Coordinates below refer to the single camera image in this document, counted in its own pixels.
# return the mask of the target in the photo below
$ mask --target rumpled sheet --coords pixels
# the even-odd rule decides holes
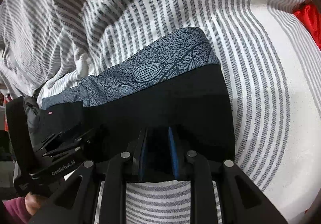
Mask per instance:
[[[181,27],[203,30],[232,105],[235,162],[290,222],[320,189],[321,52],[292,14],[304,0],[4,0],[0,72],[38,104]],[[189,184],[133,184],[131,223],[188,223]]]

